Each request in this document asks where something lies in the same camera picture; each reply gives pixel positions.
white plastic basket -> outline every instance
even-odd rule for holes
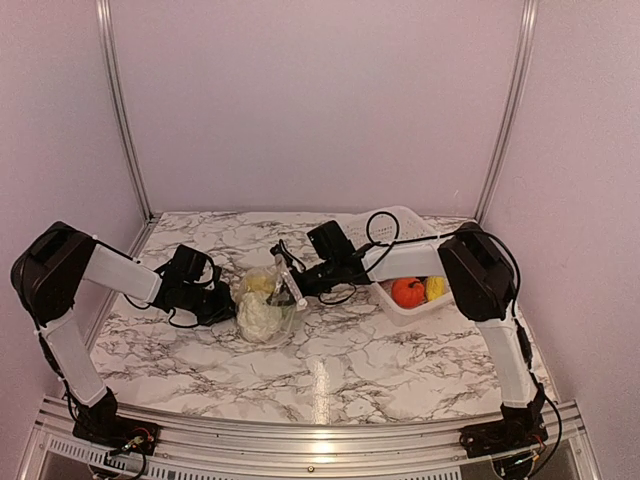
[[[413,210],[407,207],[395,206],[372,210],[371,212],[357,215],[349,222],[341,223],[340,226],[345,235],[351,240],[353,246],[357,249],[369,242],[367,238],[367,221],[376,212],[381,210],[392,213],[400,223],[400,240],[408,240],[411,238],[424,237],[427,235],[435,235],[433,228],[429,227]],[[393,219],[386,215],[380,215],[371,222],[371,237],[381,242],[391,242],[396,233],[396,226]],[[372,297],[385,311],[389,319],[398,326],[408,325],[417,320],[428,317],[433,311],[450,304],[453,301],[453,294],[449,290],[447,284],[447,293],[442,297],[431,302],[420,305],[416,308],[400,307],[386,292],[386,290],[374,283],[369,286]]]

clear plastic bag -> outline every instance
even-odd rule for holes
[[[246,341],[280,343],[302,324],[303,312],[275,267],[249,270],[234,294],[236,323]]]

white wall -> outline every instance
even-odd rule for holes
[[[142,226],[118,139],[95,3],[0,2],[0,465],[14,478],[57,382],[9,284],[13,261],[55,220],[128,249]],[[84,288],[89,325],[105,292]]]
[[[522,1],[112,3],[156,210],[473,214]]]
[[[543,0],[491,206],[603,478],[640,478],[640,3]]]

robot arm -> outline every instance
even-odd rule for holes
[[[209,263],[211,280],[196,283]],[[122,448],[141,429],[157,426],[116,415],[117,402],[93,365],[74,319],[74,297],[82,280],[103,285],[165,312],[184,309],[201,325],[235,314],[221,269],[202,252],[180,245],[171,261],[150,270],[97,239],[62,222],[53,224],[15,262],[11,282],[36,324],[40,344],[77,407],[74,435]],[[155,442],[138,448],[153,453]]]
[[[356,250],[338,223],[331,221],[308,233],[324,260],[308,270],[295,267],[295,257],[282,243],[271,250],[276,264],[286,266],[291,279],[287,285],[296,299],[319,296],[341,283],[447,277],[458,309],[484,337],[502,391],[504,419],[461,432],[470,457],[537,445],[538,438],[548,438],[541,417],[545,394],[531,371],[531,344],[511,314],[514,272],[490,236],[475,222],[468,222],[445,241],[399,243],[392,248],[369,243]]]

marble table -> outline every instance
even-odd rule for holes
[[[348,215],[165,213],[140,260],[155,268],[180,243],[208,252],[237,284],[272,265],[279,238],[317,262],[306,232]],[[427,218],[440,232],[462,219]],[[534,346],[535,372],[553,396]],[[277,346],[245,342],[233,321],[181,330],[167,315],[118,298],[92,351],[118,400],[169,412],[264,422],[411,422],[495,412],[500,391],[480,333],[454,305],[428,320],[393,325],[364,287],[347,303],[315,300],[305,324]]]

